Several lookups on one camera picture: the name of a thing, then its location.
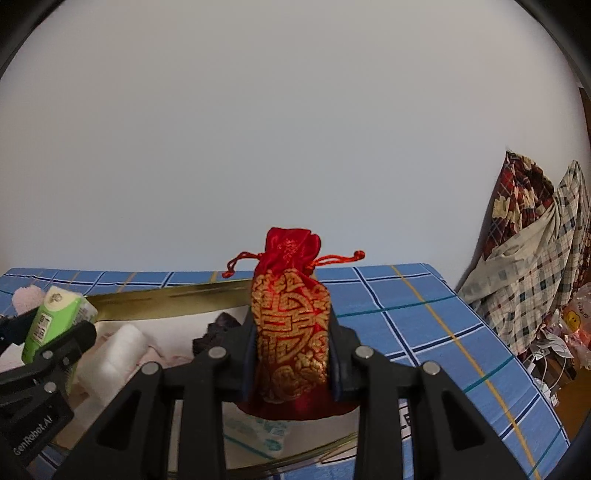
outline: red drawstring cord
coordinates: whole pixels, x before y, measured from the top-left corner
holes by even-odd
[[[323,257],[314,260],[308,268],[314,269],[314,267],[322,267],[323,265],[331,265],[334,263],[350,263],[363,260],[365,258],[365,252],[363,250],[357,250],[353,253],[352,257],[341,257],[340,255],[325,255]]]
[[[261,257],[262,257],[262,254],[252,254],[250,252],[242,252],[242,253],[238,254],[235,258],[232,258],[228,262],[228,270],[222,274],[222,277],[223,278],[230,278],[232,275],[234,275],[234,273],[235,273],[234,268],[236,267],[238,260],[242,260],[244,258],[253,258],[254,260],[260,260]]]
[[[235,258],[232,258],[228,262],[228,270],[222,274],[223,278],[230,278],[234,275],[236,267],[236,263],[238,260],[242,260],[244,258],[253,258],[255,260],[260,260],[262,258],[262,254],[252,254],[250,252],[242,252],[238,254]],[[332,265],[335,263],[350,263],[350,262],[357,262],[358,260],[363,260],[365,258],[365,252],[362,250],[357,250],[352,257],[341,257],[340,255],[325,255],[323,257],[317,258],[312,263],[306,265],[304,267],[304,273],[306,275],[311,275],[314,271],[314,267],[322,267],[323,265]]]

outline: clear plastic bag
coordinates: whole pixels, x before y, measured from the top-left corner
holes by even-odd
[[[591,283],[583,285],[564,308],[561,327],[581,367],[591,370]]]

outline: white wall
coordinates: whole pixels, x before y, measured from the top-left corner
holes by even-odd
[[[0,266],[221,270],[278,225],[456,284],[507,146],[589,166],[512,0],[67,0],[0,82]]]

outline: blue checkered tablecloth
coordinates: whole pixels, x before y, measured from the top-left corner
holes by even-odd
[[[552,407],[521,363],[429,265],[318,268],[342,325],[394,362],[438,362],[474,402],[532,479],[544,478],[568,447]],[[252,278],[236,272],[234,280]],[[221,272],[113,272],[13,268],[0,277],[0,312],[15,314],[11,296],[31,284],[57,285],[85,295],[224,281]],[[410,439],[405,477],[412,478]],[[31,465],[48,479],[62,457],[46,451]],[[354,460],[312,465],[274,480],[350,480]]]

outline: red drawstring pouch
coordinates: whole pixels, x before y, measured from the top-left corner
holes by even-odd
[[[320,265],[346,263],[365,257],[320,252],[320,237],[310,230],[271,228],[265,252],[242,252],[228,262],[229,278],[236,262],[255,258],[251,309],[257,326],[255,388],[238,407],[267,420],[315,420],[342,415],[357,405],[336,403],[329,390],[330,294],[311,278]]]

